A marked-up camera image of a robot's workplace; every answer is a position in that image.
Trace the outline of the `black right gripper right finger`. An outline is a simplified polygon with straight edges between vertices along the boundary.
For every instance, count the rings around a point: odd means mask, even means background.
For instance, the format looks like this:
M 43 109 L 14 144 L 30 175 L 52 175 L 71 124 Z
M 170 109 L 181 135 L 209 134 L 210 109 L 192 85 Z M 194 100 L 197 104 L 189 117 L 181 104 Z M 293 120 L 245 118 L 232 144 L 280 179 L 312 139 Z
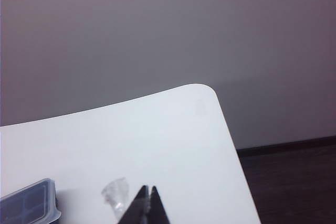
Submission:
M 149 224 L 170 224 L 159 192 L 155 186 L 152 187 L 150 194 Z

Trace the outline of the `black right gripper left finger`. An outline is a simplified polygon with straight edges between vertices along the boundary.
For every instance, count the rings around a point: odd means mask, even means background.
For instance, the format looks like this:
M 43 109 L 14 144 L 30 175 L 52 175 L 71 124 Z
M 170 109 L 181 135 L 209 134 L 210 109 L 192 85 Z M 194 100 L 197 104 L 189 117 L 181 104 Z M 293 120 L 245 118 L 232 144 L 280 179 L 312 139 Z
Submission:
M 149 188 L 143 185 L 130 203 L 118 224 L 146 224 L 149 211 Z

